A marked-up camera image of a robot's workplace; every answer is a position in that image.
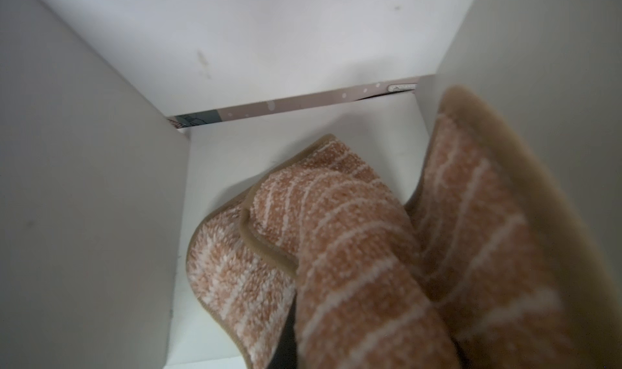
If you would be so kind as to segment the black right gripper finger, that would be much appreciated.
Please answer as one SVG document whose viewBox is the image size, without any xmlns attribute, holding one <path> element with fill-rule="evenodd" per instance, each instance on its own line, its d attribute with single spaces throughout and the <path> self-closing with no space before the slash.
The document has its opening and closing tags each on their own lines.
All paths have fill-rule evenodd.
<svg viewBox="0 0 622 369">
<path fill-rule="evenodd" d="M 289 309 L 279 343 L 267 369 L 298 369 L 297 344 L 294 325 L 296 321 L 296 299 Z"/>
</svg>

